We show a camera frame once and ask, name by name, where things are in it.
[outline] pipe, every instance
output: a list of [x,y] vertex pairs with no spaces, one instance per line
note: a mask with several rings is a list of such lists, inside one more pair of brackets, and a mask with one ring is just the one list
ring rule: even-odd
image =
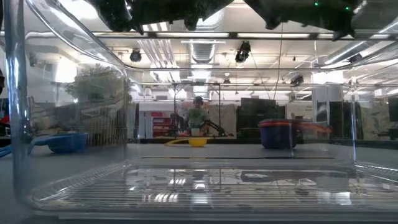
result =
[[164,56],[167,61],[167,65],[172,66],[173,62],[171,59],[171,54],[167,51],[166,43],[164,42],[164,40],[159,40],[159,45],[160,45],[160,48],[163,50]]
[[[217,31],[220,29],[224,18],[224,9],[216,12],[207,20],[199,20],[197,31]],[[192,59],[196,63],[209,63],[213,60],[216,52],[215,44],[190,44]]]
[[145,40],[138,40],[139,46],[146,52],[146,55],[148,56],[149,60],[156,65],[156,67],[160,68],[160,63],[156,61],[156,58],[149,52],[147,49],[146,44],[144,44]]
[[[398,17],[387,27],[384,29],[380,30],[378,33],[379,34],[384,34],[384,33],[390,33],[393,32],[394,30],[398,28]],[[368,40],[368,41],[361,41],[360,43],[353,42],[349,43],[348,45],[344,46],[343,48],[333,52],[329,56],[326,57],[325,64],[326,65],[331,65],[334,63],[341,62],[343,60],[346,60],[347,58],[350,58],[363,50],[366,50],[373,45],[376,45],[380,43],[378,40]]]
[[150,45],[150,50],[153,50],[153,52],[155,53],[156,59],[160,62],[160,64],[162,65],[162,68],[165,68],[166,63],[164,63],[162,54],[160,53],[160,50],[157,48],[155,41],[148,40],[148,43]]

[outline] spotlight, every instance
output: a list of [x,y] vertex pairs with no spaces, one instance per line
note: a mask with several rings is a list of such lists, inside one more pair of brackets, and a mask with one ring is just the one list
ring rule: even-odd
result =
[[224,84],[231,84],[231,81],[229,80],[229,78],[224,79]]
[[251,46],[248,41],[244,41],[241,44],[238,52],[236,53],[235,62],[236,63],[243,63],[248,59],[249,52],[251,52]]
[[292,81],[290,82],[290,84],[293,84],[294,87],[297,87],[303,82],[304,82],[304,77],[302,75],[298,75],[298,76],[292,78]]
[[141,59],[142,59],[142,57],[141,57],[140,50],[139,49],[133,49],[132,53],[130,55],[130,60],[132,62],[140,62]]

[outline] clear plastic container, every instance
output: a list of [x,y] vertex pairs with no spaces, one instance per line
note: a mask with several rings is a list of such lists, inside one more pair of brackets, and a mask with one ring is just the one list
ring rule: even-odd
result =
[[[61,218],[396,220],[396,15],[332,42],[224,4],[195,32],[189,17],[140,35],[84,1],[5,1],[17,198]],[[204,147],[164,145],[191,128]]]

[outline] man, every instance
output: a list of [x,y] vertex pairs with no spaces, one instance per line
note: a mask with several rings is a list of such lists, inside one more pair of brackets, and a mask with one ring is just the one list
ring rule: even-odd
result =
[[201,107],[203,105],[203,98],[200,96],[195,97],[193,100],[193,105],[194,108],[188,110],[187,120],[189,129],[201,128],[200,131],[204,132],[208,129],[208,126],[205,125],[204,127],[201,127],[200,125],[204,121],[210,120],[210,117],[209,114]]

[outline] ceiling light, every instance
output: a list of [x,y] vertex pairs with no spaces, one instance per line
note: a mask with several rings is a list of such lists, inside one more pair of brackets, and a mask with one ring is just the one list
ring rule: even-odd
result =
[[225,44],[222,40],[181,40],[181,44]]
[[158,37],[214,37],[227,38],[229,33],[225,32],[158,32]]

